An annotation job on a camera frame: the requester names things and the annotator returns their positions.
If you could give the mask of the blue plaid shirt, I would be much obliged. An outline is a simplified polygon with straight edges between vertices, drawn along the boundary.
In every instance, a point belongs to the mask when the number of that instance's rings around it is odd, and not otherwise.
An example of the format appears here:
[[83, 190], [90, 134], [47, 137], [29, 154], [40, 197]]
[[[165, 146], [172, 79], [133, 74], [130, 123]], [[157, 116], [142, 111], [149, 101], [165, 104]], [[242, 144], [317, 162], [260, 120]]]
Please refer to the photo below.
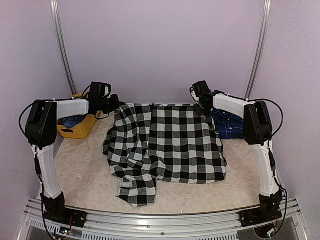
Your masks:
[[244, 120], [241, 117], [216, 108], [210, 116], [221, 139], [244, 139]]

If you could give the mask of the yellow plastic basket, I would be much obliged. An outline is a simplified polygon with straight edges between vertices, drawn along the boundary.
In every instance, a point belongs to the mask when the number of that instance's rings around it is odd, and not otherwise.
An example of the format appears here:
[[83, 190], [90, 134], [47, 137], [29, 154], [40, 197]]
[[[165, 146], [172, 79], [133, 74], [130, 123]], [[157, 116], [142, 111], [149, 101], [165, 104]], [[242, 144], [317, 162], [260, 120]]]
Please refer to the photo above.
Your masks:
[[[75, 94], [71, 97], [71, 100], [77, 101], [77, 99], [80, 99], [82, 95]], [[86, 138], [90, 131], [92, 130], [95, 122], [96, 117], [99, 117], [101, 115], [101, 111], [98, 111], [96, 115], [94, 114], [87, 114], [85, 120], [76, 125], [75, 127], [71, 129], [66, 129], [62, 123], [61, 119], [66, 117], [72, 117], [81, 115], [78, 113], [84, 113], [84, 110], [81, 110], [79, 107], [84, 106], [84, 100], [81, 100], [80, 103], [77, 101], [77, 103], [65, 103], [64, 101], [58, 101], [57, 102], [57, 131], [61, 134], [64, 138], [71, 138], [71, 139], [84, 139]]]

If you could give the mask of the black white checked shirt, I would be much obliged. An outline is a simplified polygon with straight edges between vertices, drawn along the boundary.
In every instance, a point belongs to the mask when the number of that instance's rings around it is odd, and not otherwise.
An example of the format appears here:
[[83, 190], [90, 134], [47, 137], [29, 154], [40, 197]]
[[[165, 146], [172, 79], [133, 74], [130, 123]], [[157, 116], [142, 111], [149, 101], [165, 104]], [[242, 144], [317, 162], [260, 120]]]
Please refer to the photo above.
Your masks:
[[227, 161], [213, 119], [196, 104], [126, 103], [102, 146], [116, 197], [132, 207], [153, 205], [157, 182], [224, 181]]

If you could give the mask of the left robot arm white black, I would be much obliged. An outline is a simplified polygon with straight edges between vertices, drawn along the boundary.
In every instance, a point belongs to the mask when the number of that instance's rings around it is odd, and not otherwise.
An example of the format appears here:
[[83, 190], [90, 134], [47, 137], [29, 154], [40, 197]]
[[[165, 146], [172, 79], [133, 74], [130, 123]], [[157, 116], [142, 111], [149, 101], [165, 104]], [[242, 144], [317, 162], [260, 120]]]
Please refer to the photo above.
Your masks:
[[109, 83], [92, 82], [87, 96], [67, 99], [37, 99], [26, 107], [29, 115], [22, 134], [31, 145], [34, 165], [41, 184], [42, 217], [45, 220], [83, 228], [87, 213], [67, 208], [64, 193], [61, 191], [54, 163], [54, 143], [57, 138], [59, 119], [109, 114], [120, 105], [119, 97], [112, 94]]

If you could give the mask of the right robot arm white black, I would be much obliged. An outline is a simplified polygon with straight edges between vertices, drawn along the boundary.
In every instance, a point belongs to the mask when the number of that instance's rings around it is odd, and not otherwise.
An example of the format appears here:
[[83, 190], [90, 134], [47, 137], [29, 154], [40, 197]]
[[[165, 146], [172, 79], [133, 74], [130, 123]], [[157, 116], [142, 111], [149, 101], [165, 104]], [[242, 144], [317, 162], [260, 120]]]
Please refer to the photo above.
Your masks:
[[273, 131], [266, 99], [242, 99], [225, 92], [211, 91], [202, 80], [193, 84], [190, 94], [198, 103], [200, 113], [210, 110], [227, 111], [243, 119], [244, 140], [253, 150], [260, 178], [259, 207], [239, 212], [242, 227], [264, 224], [285, 218], [280, 203], [285, 190], [280, 185], [273, 155]]

